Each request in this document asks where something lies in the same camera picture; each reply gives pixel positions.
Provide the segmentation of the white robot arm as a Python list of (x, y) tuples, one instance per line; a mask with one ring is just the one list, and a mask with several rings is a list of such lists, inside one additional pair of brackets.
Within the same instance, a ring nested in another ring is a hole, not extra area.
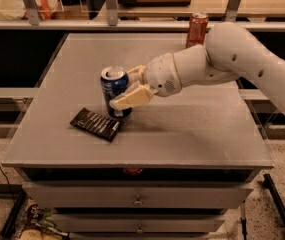
[(215, 25), (203, 44), (153, 58), (128, 71), (129, 86), (109, 105), (124, 110), (168, 97), (192, 85), (217, 85), (245, 78), (285, 115), (285, 60), (250, 32), (231, 22)]

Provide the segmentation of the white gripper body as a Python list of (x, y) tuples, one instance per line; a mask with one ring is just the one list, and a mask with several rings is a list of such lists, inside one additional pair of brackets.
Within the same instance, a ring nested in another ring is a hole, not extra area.
[(170, 53), (152, 59), (146, 65), (144, 79), (160, 97), (177, 94), (182, 89), (174, 58)]

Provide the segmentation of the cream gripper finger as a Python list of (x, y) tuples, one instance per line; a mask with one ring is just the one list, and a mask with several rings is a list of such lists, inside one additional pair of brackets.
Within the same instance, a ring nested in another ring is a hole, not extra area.
[(144, 72), (145, 72), (145, 66), (143, 65), (138, 65), (130, 69), (127, 72), (129, 83), (133, 84), (135, 82), (140, 82), (141, 84), (143, 84), (144, 83)]
[(124, 93), (109, 102), (109, 105), (115, 110), (125, 110), (151, 101), (154, 91), (148, 85), (139, 85), (135, 88), (128, 88)]

